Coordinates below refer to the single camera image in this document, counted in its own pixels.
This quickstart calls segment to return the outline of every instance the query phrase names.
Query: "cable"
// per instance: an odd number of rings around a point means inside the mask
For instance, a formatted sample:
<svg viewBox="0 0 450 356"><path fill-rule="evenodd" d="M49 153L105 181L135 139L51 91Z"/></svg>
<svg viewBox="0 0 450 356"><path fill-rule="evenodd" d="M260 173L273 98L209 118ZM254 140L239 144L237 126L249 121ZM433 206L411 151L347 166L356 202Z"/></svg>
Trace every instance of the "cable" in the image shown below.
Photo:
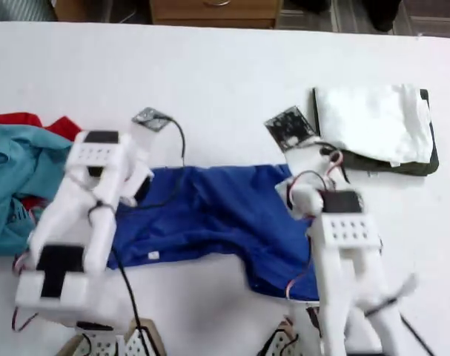
<svg viewBox="0 0 450 356"><path fill-rule="evenodd" d="M374 308L366 311L365 317L370 317L370 316L376 314L377 312L381 312L383 309L388 308L389 306L392 306L393 304L395 304L398 300L399 300L398 297L388 298L387 300L382 302L380 305L375 306Z"/></svg>
<svg viewBox="0 0 450 356"><path fill-rule="evenodd" d="M87 217L88 217L88 222L90 223L90 225L92 225L93 223L91 222L91 213L93 213L93 211L95 211L96 209L99 208L108 208L113 212L113 216L116 216L116 211L114 210L114 207L111 204L107 204L106 202L103 202L102 200L97 200L96 204L92 207L88 209L88 213L87 213Z"/></svg>
<svg viewBox="0 0 450 356"><path fill-rule="evenodd" d="M289 191L292 189L292 187L294 187L294 185L296 184L297 180L299 180L300 177L302 177L304 174L314 174L316 175L319 179L320 182L322 182L323 188L327 191L327 185L325 184L325 180L323 179L323 177L318 174L316 171L312 171L312 170L308 170L308 171L302 171L299 174L297 174L294 179L292 180L291 185L289 185Z"/></svg>
<svg viewBox="0 0 450 356"><path fill-rule="evenodd" d="M312 143L310 143L309 145L307 145L305 147L312 146L312 145L318 145L318 146L323 146L324 148L325 147L330 148L331 151L328 152L328 154L332 154L334 151L339 151L339 148L337 148L336 146L332 145L331 143L325 142L325 141L312 142ZM346 169L345 169L345 166L343 164L340 166L340 169L342 171L343 178L345 179L345 181L348 184L350 184L350 180L348 179L348 175L346 173Z"/></svg>
<svg viewBox="0 0 450 356"><path fill-rule="evenodd" d="M330 162L333 162L333 156L334 156L335 154L338 154L339 156L338 156L338 158L337 158L337 161L336 161L334 164L332 164L332 165L330 166L330 168L327 170L327 173L325 173L325 175L326 175L327 177L328 177L328 175L329 175L336 167L340 167L340 166L342 165L342 163L343 163L343 153L342 153L342 151L333 151L333 152L330 154L330 156L329 156Z"/></svg>
<svg viewBox="0 0 450 356"><path fill-rule="evenodd" d="M294 205L294 200L292 199L292 188L294 187L294 185L296 184L296 182L297 182L297 180L299 180L299 178L300 177L302 177L304 174L314 174L314 175L316 175L319 179L320 179L320 181L322 182L322 185L323 185L323 188L327 191L328 189L327 189L327 185L325 184L325 180L323 179L323 177L320 175L320 174L318 174L316 171L311 171L311 170L309 170L309 171L302 171L302 172L300 172L299 174L297 174L295 177L294 177L294 179L292 180L292 182L291 182L291 184L290 185L288 185L288 187L287 187L287 193L286 193L286 199L287 199L287 202L288 202L288 207L290 208L290 209L292 209L292 207L293 207L293 205Z"/></svg>
<svg viewBox="0 0 450 356"><path fill-rule="evenodd" d="M35 319L39 313L35 313L34 315L32 315L31 317L29 317L25 323L22 324L22 326L20 328L16 328L16 321L17 321L17 313L19 312L19 307L15 307L14 308L14 313L12 314L12 321L10 323L10 327L12 328L13 332L21 332L22 330L24 330L27 325L29 325L30 323L32 323L32 320Z"/></svg>
<svg viewBox="0 0 450 356"><path fill-rule="evenodd" d="M307 272L309 267L311 266L312 263L312 244L310 243L310 239L308 239L309 244L308 244L308 258L307 258L307 263L304 266L304 270L297 276L295 277L293 280L290 280L289 283L287 284L287 286L285 287L285 299L290 300L291 299L291 289L294 286L294 284L296 284L296 282L304 277Z"/></svg>
<svg viewBox="0 0 450 356"><path fill-rule="evenodd" d="M180 126L180 124L176 120L174 120L174 119L172 119L171 117L168 117L168 116L155 116L154 118L147 119L147 120L145 120L145 121L143 121L141 123L146 123L146 122L149 122L149 121L152 121L152 120L155 120L155 119L163 119L163 120L172 122L179 129L180 137L182 138L182 152L181 152L181 155L180 155L180 158L182 158L182 172L180 174L180 177L177 178L176 184L173 187L171 195L169 195L162 202L149 204L149 205L143 205L143 206L137 206L135 208L131 208L131 209L128 209L126 211L122 211L122 212L120 212L120 214L122 214L122 213L130 213L130 212L134 212L134 211L149 210L149 209L153 209L153 208L161 208L162 206L165 206L169 202L174 200L176 198L176 196L180 192L180 186L182 185L183 177L185 175L185 149L187 147L186 146L186 141L185 141L185 134L183 132L182 126Z"/></svg>
<svg viewBox="0 0 450 356"><path fill-rule="evenodd" d="M262 347L262 349L260 349L260 351L257 353L257 356L265 356L265 353L269 350L269 346L272 344L272 340L274 339L274 336L276 336L276 334L278 332L285 332L285 330L282 328L277 328L276 330L274 330L272 335L264 343L264 346Z"/></svg>
<svg viewBox="0 0 450 356"><path fill-rule="evenodd" d="M121 259L119 258L118 251L114 247L111 247L111 251L113 252L114 258L116 259L116 262L118 263L118 268L119 268L119 271L121 272L121 275L122 275L122 278L124 279L124 282L126 283L126 287L128 288L130 302L133 305L134 319L136 320L136 328L137 328L137 330L139 330L139 335L141 337L142 347L144 348L145 354L147 356L150 356L149 349L147 347L147 344L145 343L144 335L142 333L141 320L139 319L139 313L137 311L137 305L136 305L136 300L134 298L133 289L130 286L128 276L126 275L124 266L122 265Z"/></svg>
<svg viewBox="0 0 450 356"><path fill-rule="evenodd" d="M292 339L291 341L289 341L288 343L286 343L284 345L284 347L282 348L281 352L279 353L279 356L283 356L284 355L284 351L285 349L287 349L290 345L292 345L293 343L296 343L299 340L299 334L296 335L296 337L294 339Z"/></svg>
<svg viewBox="0 0 450 356"><path fill-rule="evenodd" d="M401 314L401 321L403 322L404 326L408 328L408 330L412 333L412 336L414 336L415 339L419 342L421 347L427 352L427 354L430 356L435 356L435 353L431 350L431 348L427 345L424 339L421 338L421 336L416 332L416 330L412 327L412 325L407 321L407 319L402 314Z"/></svg>
<svg viewBox="0 0 450 356"><path fill-rule="evenodd" d="M25 260L28 258L28 250L22 252L20 256L15 256L12 263L12 272L17 277L25 270Z"/></svg>
<svg viewBox="0 0 450 356"><path fill-rule="evenodd" d="M83 335L83 337L85 338L86 342L88 343L88 345L90 347L90 351L88 351L83 356L90 356L91 355L91 351L93 350L93 344L91 343L90 338L86 334L82 334L82 335Z"/></svg>

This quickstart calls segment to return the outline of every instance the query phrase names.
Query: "teal shirt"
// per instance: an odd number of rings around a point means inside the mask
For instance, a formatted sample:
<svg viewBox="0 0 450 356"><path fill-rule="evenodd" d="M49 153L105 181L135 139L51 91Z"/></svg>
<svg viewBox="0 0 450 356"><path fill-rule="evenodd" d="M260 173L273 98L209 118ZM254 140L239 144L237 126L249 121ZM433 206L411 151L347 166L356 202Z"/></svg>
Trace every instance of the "teal shirt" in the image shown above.
<svg viewBox="0 0 450 356"><path fill-rule="evenodd" d="M0 255L27 247L35 227L20 199L53 200L72 142L29 125L0 125Z"/></svg>

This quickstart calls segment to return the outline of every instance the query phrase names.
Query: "blue cloth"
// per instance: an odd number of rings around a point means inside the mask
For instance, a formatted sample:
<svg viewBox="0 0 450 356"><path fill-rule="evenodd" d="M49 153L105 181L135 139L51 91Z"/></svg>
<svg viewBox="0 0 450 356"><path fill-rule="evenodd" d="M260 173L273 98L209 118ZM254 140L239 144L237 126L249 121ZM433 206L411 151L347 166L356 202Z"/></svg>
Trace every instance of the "blue cloth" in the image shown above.
<svg viewBox="0 0 450 356"><path fill-rule="evenodd" d="M179 195L163 208L119 207L113 244L125 266L235 254L245 264L252 290L285 296L289 280L307 262L310 223L293 220L274 190L290 176L287 166L160 168L154 173L142 205L163 201L183 173ZM152 251L159 252L158 260L148 259ZM108 265L117 267L114 257ZM313 267L291 296L318 300Z"/></svg>
<svg viewBox="0 0 450 356"><path fill-rule="evenodd" d="M20 199L54 198L70 146L44 128L0 125L0 255L25 250L34 223Z"/></svg>

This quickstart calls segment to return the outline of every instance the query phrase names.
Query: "red cloth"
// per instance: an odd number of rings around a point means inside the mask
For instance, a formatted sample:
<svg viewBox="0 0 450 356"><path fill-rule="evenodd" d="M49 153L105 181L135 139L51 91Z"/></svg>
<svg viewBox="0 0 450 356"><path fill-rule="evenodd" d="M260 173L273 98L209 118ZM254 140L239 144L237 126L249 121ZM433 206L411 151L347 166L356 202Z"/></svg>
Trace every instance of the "red cloth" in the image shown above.
<svg viewBox="0 0 450 356"><path fill-rule="evenodd" d="M43 127L39 117L32 113L3 113L0 115L0 124L36 126L38 128L49 130L50 132L64 137L65 139L69 139L70 141L74 141L77 133L82 130L77 124L68 119L66 116L56 120L50 126ZM30 210L35 206L43 206L45 204L45 201L38 197L27 197L21 202L26 210Z"/></svg>

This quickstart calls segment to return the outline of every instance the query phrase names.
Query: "garment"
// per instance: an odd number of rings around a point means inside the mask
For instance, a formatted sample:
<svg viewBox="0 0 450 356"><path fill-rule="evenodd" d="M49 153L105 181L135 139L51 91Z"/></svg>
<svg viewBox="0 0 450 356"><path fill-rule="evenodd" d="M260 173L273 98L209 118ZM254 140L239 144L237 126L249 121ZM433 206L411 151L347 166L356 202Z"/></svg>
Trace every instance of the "garment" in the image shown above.
<svg viewBox="0 0 450 356"><path fill-rule="evenodd" d="M165 207L141 211L120 206L113 245L125 266L235 254L250 288L284 297L288 282L308 260L310 221L293 220L274 186L287 166L159 168L143 205L163 201L183 173L178 196ZM108 265L116 267L114 257ZM291 296L317 300L313 268Z"/></svg>
<svg viewBox="0 0 450 356"><path fill-rule="evenodd" d="M431 116L419 89L344 85L314 92L325 141L392 166L430 162Z"/></svg>
<svg viewBox="0 0 450 356"><path fill-rule="evenodd" d="M34 228L22 202L55 196L71 146L57 133L74 138L74 131L79 132L68 118L41 126L33 114L0 115L0 255L22 252Z"/></svg>
<svg viewBox="0 0 450 356"><path fill-rule="evenodd" d="M429 92L426 89L420 90L420 96L423 100L427 102L428 107L430 107L429 104ZM317 124L317 134L320 133L320 118L319 118L319 111L317 107L317 101L315 98L315 90L313 94L313 100L314 100L314 112L315 112L315 122ZM385 172L393 172L393 173L400 173L400 174L408 174L412 176L427 176L429 174L433 174L438 168L439 168L439 156L437 154L437 147L435 144L435 138L434 138L434 128L432 123L429 125L429 128L431 130L431 139L432 139L432 153L429 163L418 163L418 162L410 162L410 163L403 163L402 165L399 165L397 167L392 167L389 162L379 161L376 159L371 159L365 156L360 156L359 154L356 154L354 152L350 151L343 151L344 153L344 160L343 160L343 166L345 168L349 169L356 169L360 171L385 171Z"/></svg>

